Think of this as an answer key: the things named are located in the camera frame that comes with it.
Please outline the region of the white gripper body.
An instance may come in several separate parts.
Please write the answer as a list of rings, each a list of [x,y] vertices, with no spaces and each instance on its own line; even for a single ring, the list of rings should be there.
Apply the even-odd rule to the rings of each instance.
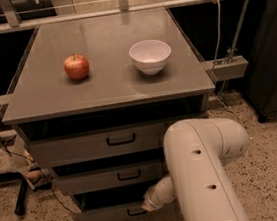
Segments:
[[[151,192],[147,192],[144,195],[141,208],[143,210],[147,210],[148,212],[153,212],[155,210],[159,210],[160,206],[159,206],[158,200],[156,200],[155,195],[152,194]]]

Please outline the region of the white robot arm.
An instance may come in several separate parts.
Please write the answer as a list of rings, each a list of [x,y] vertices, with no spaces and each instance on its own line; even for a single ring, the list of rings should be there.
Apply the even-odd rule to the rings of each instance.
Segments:
[[[153,212],[176,200],[184,221],[250,221],[221,163],[249,146],[240,123],[180,120],[167,129],[163,142],[168,175],[147,190],[141,208]]]

